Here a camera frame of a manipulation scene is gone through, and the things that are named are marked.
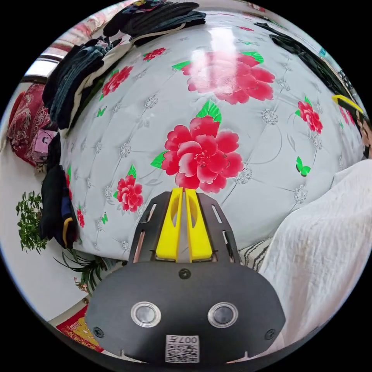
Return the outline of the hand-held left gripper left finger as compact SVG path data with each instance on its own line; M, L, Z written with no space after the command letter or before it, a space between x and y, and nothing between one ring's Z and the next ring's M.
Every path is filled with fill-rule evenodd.
M163 226L155 250L159 260L177 261L181 235L183 188L174 188L170 193Z

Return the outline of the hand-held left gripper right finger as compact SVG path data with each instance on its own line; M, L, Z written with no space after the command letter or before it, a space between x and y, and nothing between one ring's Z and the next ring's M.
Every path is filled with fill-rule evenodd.
M194 189L185 189L184 191L189 259L191 261L210 261L212 258L212 246L198 195Z

